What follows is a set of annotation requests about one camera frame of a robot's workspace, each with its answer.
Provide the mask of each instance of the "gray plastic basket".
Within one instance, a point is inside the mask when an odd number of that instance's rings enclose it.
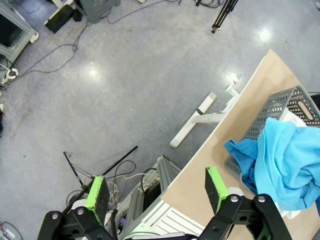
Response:
[[[320,128],[320,112],[317,106],[308,93],[300,85],[296,85],[288,90],[272,94],[268,98],[246,132],[244,139],[257,140],[266,125],[267,118],[271,117],[279,120],[285,108],[301,118],[307,126]],[[241,169],[233,156],[230,155],[226,159],[224,166],[247,188],[242,182]]]

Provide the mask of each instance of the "black rod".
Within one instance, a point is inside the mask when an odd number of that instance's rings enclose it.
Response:
[[[134,150],[136,150],[138,148],[138,146],[135,146],[134,148],[132,148],[126,155],[124,155],[122,158],[120,158],[118,161],[116,161],[114,164],[112,164],[107,170],[105,170],[101,176],[106,175],[107,173],[109,173],[116,165],[118,165],[122,160],[124,160],[126,157],[128,157]],[[72,208],[72,205],[78,201],[92,186],[92,184],[94,183],[94,179],[92,179],[88,185],[83,185],[83,189],[82,191],[77,194],[74,199],[69,203],[69,205],[63,210],[62,214],[66,215],[70,209]]]
[[[122,158],[120,158],[118,161],[116,161],[114,164],[112,164],[110,167],[108,167],[103,173],[101,173],[101,176],[104,176],[107,173],[109,173],[115,166],[117,166],[120,162],[122,162],[126,157],[128,157],[137,148],[138,148],[138,146],[135,146],[134,148],[132,148],[126,155],[124,155]]]
[[[68,161],[68,164],[70,165],[70,168],[72,169],[74,175],[75,175],[76,178],[78,179],[78,181],[79,181],[79,183],[81,184],[81,186],[83,186],[84,183],[81,181],[81,179],[80,179],[78,173],[76,172],[74,166],[72,166],[72,164],[71,164],[71,162],[70,162],[70,160],[69,160],[69,158],[68,158],[68,156],[67,156],[67,153],[64,151],[63,154],[64,154],[64,156],[65,156],[65,159]]]

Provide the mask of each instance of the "white ventilated panel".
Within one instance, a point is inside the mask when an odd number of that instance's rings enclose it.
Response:
[[[146,226],[152,227],[159,219],[163,218],[170,209],[170,205],[161,200],[142,220]]]
[[[174,209],[173,207],[171,208],[171,213],[177,215],[176,217],[177,217],[178,221],[181,221],[182,225],[186,226],[188,229],[191,229],[191,230],[194,229],[194,231],[199,232],[199,235],[205,229],[204,226],[202,226],[201,224],[192,220],[191,218],[187,217],[186,215],[182,214],[181,212]]]
[[[203,227],[199,227],[198,224],[192,223],[191,219],[188,219],[186,216],[182,217],[174,211],[169,211],[168,215],[162,221],[171,224],[174,228],[186,234],[199,236],[203,231]]]
[[[156,226],[158,228],[160,228],[161,230],[167,232],[168,234],[182,232],[182,231],[179,231],[176,228],[171,227],[170,225],[168,225],[167,223],[165,223],[163,221],[160,221]]]

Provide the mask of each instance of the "basket handle cutout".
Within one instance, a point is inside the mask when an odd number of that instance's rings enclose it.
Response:
[[[309,119],[309,120],[312,120],[314,119],[311,115],[311,113],[309,112],[309,110],[307,109],[306,105],[302,102],[302,101],[299,101],[298,102],[298,105],[299,107],[302,109],[302,111],[304,112],[304,114],[306,115],[306,117]]]

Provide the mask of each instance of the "metal stand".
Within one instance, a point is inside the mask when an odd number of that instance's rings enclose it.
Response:
[[[153,189],[156,185],[160,184],[161,194],[150,204],[150,206],[144,210],[144,194],[141,190],[141,184],[138,183],[135,188],[129,193],[129,195],[119,203],[117,209],[118,212],[115,215],[115,226],[118,228],[120,219],[125,216],[125,225],[118,236],[119,240],[124,239],[132,232],[137,232],[136,229],[147,228],[147,223],[144,222],[146,216],[152,211],[159,209],[161,204],[161,195],[167,190],[169,184],[175,179],[175,177],[181,171],[171,161],[167,160],[164,156],[158,158],[153,168],[157,170],[150,170],[148,174],[143,178],[143,189],[145,191]],[[111,225],[108,224],[106,229],[111,232]]]
[[[0,44],[0,63],[10,69],[27,43],[34,43],[39,34],[7,1],[0,1],[0,15],[17,26],[10,37],[10,44]],[[5,83],[6,74],[6,70],[0,71],[0,82],[2,81],[2,84]]]
[[[76,8],[86,15],[90,23],[96,23],[99,18],[113,5],[119,6],[120,0],[80,0],[81,6],[74,2]]]
[[[214,24],[212,25],[212,33],[214,34],[217,30],[221,29],[221,25],[226,19],[227,15],[232,12],[237,4],[238,0],[225,0],[225,3],[216,18]]]

